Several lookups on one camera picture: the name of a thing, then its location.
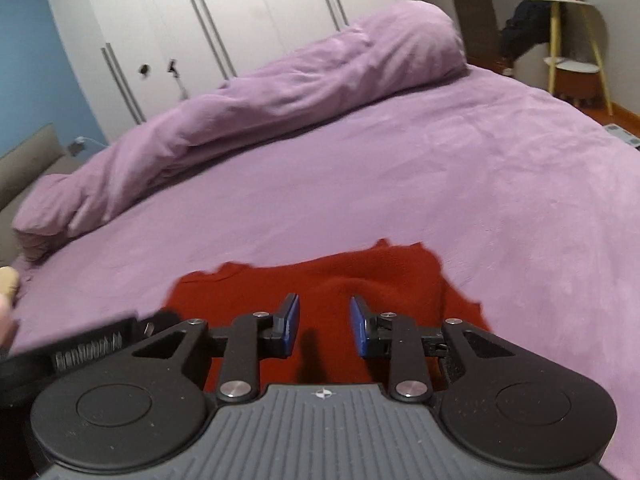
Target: red cloth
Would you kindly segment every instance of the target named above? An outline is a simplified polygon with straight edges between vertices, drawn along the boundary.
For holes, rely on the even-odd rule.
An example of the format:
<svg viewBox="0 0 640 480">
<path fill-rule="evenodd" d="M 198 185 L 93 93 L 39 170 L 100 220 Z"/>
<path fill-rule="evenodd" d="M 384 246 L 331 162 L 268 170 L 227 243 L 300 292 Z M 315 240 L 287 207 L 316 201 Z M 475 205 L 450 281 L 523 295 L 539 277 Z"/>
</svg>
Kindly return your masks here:
<svg viewBox="0 0 640 480">
<path fill-rule="evenodd" d="M 255 268 L 227 263 L 218 272 L 181 278 L 165 308 L 183 319 L 229 325 L 241 314 L 274 312 L 288 292 L 300 295 L 300 328 L 293 355 L 260 364 L 268 383 L 385 382 L 385 362 L 366 362 L 356 354 L 349 302 L 361 295 L 373 312 L 412 316 L 419 326 L 440 326 L 459 317 L 488 330 L 477 303 L 457 293 L 440 273 L 437 258 L 420 244 L 373 248 L 326 256 L 291 266 Z M 214 360 L 206 390 L 215 387 L 220 360 Z"/>
</svg>

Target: fleece bedding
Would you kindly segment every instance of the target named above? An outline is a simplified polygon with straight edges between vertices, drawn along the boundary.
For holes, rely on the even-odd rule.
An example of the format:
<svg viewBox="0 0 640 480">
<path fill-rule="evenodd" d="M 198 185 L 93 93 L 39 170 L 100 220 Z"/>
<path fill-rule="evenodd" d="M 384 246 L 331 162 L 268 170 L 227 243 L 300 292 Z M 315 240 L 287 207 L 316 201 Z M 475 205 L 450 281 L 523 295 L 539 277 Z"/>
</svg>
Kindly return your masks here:
<svg viewBox="0 0 640 480">
<path fill-rule="evenodd" d="M 611 393 L 602 463 L 640 477 L 640 154 L 545 92 L 466 66 L 428 4 L 397 4 L 138 126 L 41 179 L 14 227 L 16 351 L 151 314 L 180 276 L 224 262 L 421 242 L 495 333 Z"/>
</svg>

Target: gray ribbed plate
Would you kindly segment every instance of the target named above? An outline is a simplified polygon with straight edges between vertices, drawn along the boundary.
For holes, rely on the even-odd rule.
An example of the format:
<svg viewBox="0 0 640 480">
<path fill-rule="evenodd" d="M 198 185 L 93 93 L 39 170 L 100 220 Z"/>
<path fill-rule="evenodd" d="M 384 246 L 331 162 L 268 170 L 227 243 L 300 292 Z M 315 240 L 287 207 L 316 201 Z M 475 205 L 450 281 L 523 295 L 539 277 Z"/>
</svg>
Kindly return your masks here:
<svg viewBox="0 0 640 480">
<path fill-rule="evenodd" d="M 189 449 L 144 471 L 91 475 L 53 466 L 43 480 L 604 480 L 595 464 L 528 474 L 492 466 L 452 444 L 423 406 L 375 384 L 271 385 L 227 406 Z"/>
</svg>

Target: beige headboard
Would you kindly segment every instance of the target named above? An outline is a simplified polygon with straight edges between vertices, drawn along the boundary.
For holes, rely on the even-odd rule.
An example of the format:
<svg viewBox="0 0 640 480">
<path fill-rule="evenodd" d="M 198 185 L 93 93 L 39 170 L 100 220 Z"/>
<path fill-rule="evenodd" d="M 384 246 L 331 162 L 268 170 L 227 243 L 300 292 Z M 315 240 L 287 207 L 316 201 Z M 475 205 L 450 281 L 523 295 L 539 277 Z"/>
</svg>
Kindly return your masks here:
<svg viewBox="0 0 640 480">
<path fill-rule="evenodd" d="M 72 173 L 80 166 L 47 124 L 0 158 L 0 266 L 11 265 L 19 247 L 11 222 L 33 183 L 43 174 Z"/>
</svg>

